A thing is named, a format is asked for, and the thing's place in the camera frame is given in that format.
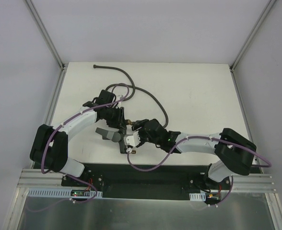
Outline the dark grey faucet valve fitting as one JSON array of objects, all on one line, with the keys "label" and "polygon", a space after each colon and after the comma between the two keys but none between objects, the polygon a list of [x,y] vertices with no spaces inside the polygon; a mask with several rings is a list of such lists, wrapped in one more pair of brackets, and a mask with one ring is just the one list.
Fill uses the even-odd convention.
[{"label": "dark grey faucet valve fitting", "polygon": [[121,154],[127,154],[127,150],[129,150],[130,153],[135,154],[136,150],[134,150],[133,146],[129,144],[129,138],[133,135],[127,133],[126,122],[114,122],[108,126],[117,129],[117,131],[97,127],[95,132],[101,135],[103,140],[111,140],[112,142],[118,143]]}]

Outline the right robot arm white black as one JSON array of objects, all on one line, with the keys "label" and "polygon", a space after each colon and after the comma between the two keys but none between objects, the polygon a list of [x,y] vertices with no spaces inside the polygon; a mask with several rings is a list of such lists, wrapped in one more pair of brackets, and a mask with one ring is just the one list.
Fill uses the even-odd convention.
[{"label": "right robot arm white black", "polygon": [[217,156],[219,160],[208,166],[203,177],[203,183],[209,189],[216,188],[224,178],[234,174],[248,176],[257,149],[255,144],[230,128],[200,136],[168,131],[158,120],[144,119],[132,123],[131,129],[137,138],[133,146],[137,148],[148,142],[168,155],[198,152]]}]

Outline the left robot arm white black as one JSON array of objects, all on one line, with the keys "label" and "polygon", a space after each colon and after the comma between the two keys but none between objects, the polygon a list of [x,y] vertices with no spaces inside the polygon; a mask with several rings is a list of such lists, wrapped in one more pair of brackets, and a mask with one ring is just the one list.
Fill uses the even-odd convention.
[{"label": "left robot arm white black", "polygon": [[55,126],[42,124],[36,132],[30,159],[41,167],[41,173],[50,171],[71,175],[78,186],[89,181],[89,168],[69,157],[69,142],[86,127],[105,120],[113,128],[121,128],[125,122],[120,117],[124,109],[118,105],[127,95],[115,95],[101,90],[94,101],[88,101],[74,115]]}]

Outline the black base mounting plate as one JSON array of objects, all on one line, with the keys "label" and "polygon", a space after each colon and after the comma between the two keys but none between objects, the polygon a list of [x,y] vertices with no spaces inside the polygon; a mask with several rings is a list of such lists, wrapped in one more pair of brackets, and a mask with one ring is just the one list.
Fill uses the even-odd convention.
[{"label": "black base mounting plate", "polygon": [[207,177],[205,165],[163,165],[140,172],[127,164],[87,163],[87,172],[75,181],[68,176],[61,185],[81,189],[92,184],[104,198],[188,200],[199,192],[222,193],[231,188],[230,177],[215,182]]}]

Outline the left aluminium frame post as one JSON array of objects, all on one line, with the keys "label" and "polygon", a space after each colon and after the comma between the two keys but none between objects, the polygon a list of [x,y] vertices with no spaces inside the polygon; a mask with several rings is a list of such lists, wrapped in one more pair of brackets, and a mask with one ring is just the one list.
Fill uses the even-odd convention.
[{"label": "left aluminium frame post", "polygon": [[53,58],[55,59],[57,65],[61,70],[65,68],[65,63],[63,62],[62,58],[60,57],[45,25],[43,20],[40,17],[40,14],[38,10],[36,9],[34,3],[32,0],[24,0],[24,4],[26,5],[28,11],[30,12],[30,15],[32,16],[36,26],[38,27],[38,30],[45,41],[50,53],[52,54]]}]

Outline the aluminium frame post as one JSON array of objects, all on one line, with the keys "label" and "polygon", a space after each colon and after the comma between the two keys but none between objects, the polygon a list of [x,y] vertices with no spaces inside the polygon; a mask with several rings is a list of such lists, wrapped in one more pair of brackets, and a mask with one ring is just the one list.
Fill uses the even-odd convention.
[{"label": "aluminium frame post", "polygon": [[24,4],[26,5],[28,11],[30,12],[30,15],[32,16],[36,26],[38,27],[38,30],[45,41],[50,53],[52,54],[53,58],[55,59],[57,65],[61,70],[65,68],[65,63],[63,62],[62,58],[60,57],[45,25],[43,20],[40,17],[40,14],[38,10],[36,9],[34,3],[32,0],[24,0]]},{"label": "aluminium frame post", "polygon": [[274,6],[276,5],[277,2],[278,2],[278,0],[269,0],[266,3],[264,9],[262,10],[260,16],[257,18],[255,24],[253,25],[251,31],[249,32],[247,38],[245,39],[243,45],[241,46],[241,48],[240,48],[238,54],[236,55],[234,61],[230,65],[230,71],[231,72],[234,72],[234,70],[238,66],[238,64],[241,61],[243,55],[245,54],[245,52],[249,48],[253,39],[258,34],[258,31],[260,30],[261,26],[264,24],[265,20],[267,19],[267,17],[271,13],[271,11],[273,10],[273,8],[274,8]]}]

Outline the front aluminium rail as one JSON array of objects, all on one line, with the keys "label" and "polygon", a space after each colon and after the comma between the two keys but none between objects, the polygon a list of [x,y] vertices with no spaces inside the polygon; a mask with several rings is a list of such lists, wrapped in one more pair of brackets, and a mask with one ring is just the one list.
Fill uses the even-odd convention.
[{"label": "front aluminium rail", "polygon": [[[39,169],[23,169],[17,187],[61,188],[62,177],[57,172],[42,174]],[[233,192],[236,193],[277,193],[276,184],[270,174],[234,175],[233,179]]]}]

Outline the right aluminium frame post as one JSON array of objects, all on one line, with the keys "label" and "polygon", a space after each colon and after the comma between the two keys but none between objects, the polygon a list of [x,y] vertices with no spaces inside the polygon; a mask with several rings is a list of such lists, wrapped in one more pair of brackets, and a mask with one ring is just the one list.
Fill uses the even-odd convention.
[{"label": "right aluminium frame post", "polygon": [[241,46],[241,48],[240,48],[238,54],[236,55],[234,61],[230,65],[230,71],[231,72],[234,72],[234,70],[238,66],[238,64],[241,61],[243,55],[245,54],[245,52],[249,48],[253,39],[258,34],[258,31],[260,30],[261,26],[264,24],[265,20],[267,19],[267,17],[271,13],[271,11],[273,10],[273,8],[274,8],[274,6],[276,5],[277,2],[278,2],[278,0],[269,0],[266,3],[264,9],[262,10],[260,16],[257,18],[255,24],[253,25],[251,31],[249,32],[247,38],[245,39],[243,45]]}]

